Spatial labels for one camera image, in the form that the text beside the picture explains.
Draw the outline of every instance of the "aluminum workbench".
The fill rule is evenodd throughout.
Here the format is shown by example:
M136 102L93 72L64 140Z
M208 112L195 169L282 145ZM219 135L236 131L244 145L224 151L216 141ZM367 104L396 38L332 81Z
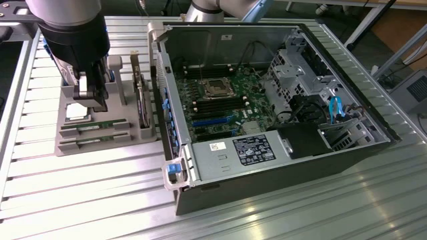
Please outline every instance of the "aluminum workbench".
M177 19L105 21L121 79L132 79L131 50L148 79L147 23ZM283 22L308 26L403 141L340 174L175 216L160 140L53 155L61 77L37 34L23 44L0 123L1 240L427 239L427 138L328 28L314 20Z

